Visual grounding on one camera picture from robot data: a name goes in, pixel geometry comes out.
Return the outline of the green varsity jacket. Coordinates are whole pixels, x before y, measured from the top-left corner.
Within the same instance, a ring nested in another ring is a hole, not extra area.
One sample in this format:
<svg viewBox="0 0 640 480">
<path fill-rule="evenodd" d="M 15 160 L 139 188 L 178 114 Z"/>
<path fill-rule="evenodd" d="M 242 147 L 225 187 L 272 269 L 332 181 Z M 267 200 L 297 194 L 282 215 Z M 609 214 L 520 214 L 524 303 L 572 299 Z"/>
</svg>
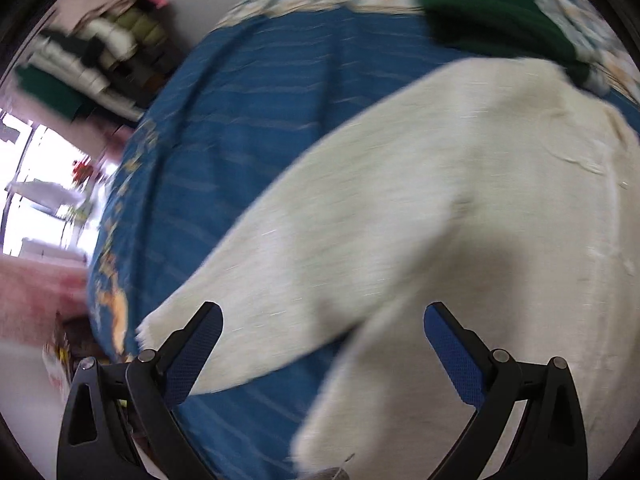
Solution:
<svg viewBox="0 0 640 480">
<path fill-rule="evenodd" d="M 419 0 L 433 39 L 443 46 L 495 58 L 542 58 L 582 88 L 601 79 L 593 50 L 574 29 L 552 18 L 539 0 Z"/>
</svg>

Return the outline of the dark box on floor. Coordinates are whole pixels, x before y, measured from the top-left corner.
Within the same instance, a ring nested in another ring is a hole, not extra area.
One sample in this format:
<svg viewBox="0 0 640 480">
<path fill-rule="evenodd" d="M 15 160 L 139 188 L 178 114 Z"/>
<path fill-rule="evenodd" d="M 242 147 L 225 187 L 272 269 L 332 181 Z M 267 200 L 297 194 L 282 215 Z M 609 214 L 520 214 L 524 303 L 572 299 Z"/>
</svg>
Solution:
<svg viewBox="0 0 640 480">
<path fill-rule="evenodd" d="M 100 364 L 110 362 L 94 338 L 88 315 L 62 318 L 57 313 L 53 332 L 42 347 L 42 360 L 62 404 L 66 403 L 77 367 L 85 358 L 96 358 Z"/>
</svg>

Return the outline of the pink curtain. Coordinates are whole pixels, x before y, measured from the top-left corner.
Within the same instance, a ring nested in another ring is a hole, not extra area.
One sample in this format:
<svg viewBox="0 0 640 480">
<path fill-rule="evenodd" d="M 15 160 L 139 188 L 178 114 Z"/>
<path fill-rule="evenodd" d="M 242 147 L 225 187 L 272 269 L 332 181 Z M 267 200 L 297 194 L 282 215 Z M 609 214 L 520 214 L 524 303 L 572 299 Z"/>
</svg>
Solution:
<svg viewBox="0 0 640 480">
<path fill-rule="evenodd" d="M 88 313 L 87 281 L 81 264 L 1 255 L 1 339 L 42 346 L 57 315 Z"/>
</svg>

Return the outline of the white fluffy sweater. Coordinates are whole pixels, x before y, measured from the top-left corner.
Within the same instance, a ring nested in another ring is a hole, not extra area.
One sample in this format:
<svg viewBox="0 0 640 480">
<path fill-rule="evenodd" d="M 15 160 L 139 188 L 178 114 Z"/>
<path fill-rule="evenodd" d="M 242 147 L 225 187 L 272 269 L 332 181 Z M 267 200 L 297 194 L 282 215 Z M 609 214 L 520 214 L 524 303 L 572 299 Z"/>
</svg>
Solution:
<svg viewBox="0 0 640 480">
<path fill-rule="evenodd" d="M 639 418 L 638 133 L 550 62 L 448 64 L 288 168 L 140 344 L 219 304 L 203 394 L 349 334 L 288 454 L 304 471 L 424 479 L 465 422 L 422 328 L 441 301 L 493 347 L 567 360 L 597 478 Z"/>
</svg>

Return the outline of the open shelf with folded clothes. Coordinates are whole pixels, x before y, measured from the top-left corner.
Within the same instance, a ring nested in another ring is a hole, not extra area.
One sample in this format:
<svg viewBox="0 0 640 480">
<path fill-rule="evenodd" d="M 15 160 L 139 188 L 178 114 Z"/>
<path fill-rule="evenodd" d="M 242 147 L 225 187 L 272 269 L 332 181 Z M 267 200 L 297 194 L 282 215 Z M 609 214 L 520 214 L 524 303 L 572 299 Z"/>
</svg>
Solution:
<svg viewBox="0 0 640 480">
<path fill-rule="evenodd" d="M 166 28 L 167 0 L 58 0 L 13 71 L 18 91 L 73 122 L 133 127 L 182 54 Z"/>
</svg>

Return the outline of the blue striped bedspread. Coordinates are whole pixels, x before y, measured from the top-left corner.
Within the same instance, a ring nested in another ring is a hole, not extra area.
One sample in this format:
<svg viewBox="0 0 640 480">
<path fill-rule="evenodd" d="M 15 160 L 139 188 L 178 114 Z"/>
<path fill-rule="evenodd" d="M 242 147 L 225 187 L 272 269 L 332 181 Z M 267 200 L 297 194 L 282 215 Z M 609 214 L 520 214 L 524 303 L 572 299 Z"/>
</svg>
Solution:
<svg viewBox="0 0 640 480">
<path fill-rule="evenodd" d="M 180 288 L 255 202 L 325 136 L 448 64 L 414 14 L 346 8 L 248 18 L 201 42 L 168 82 L 120 164 L 89 280 L 96 338 L 133 356 L 142 321 Z M 639 130 L 636 104 L 591 93 Z M 288 454 L 349 334 L 280 370 L 197 394 L 178 421 L 226 479 L 292 479 Z"/>
</svg>

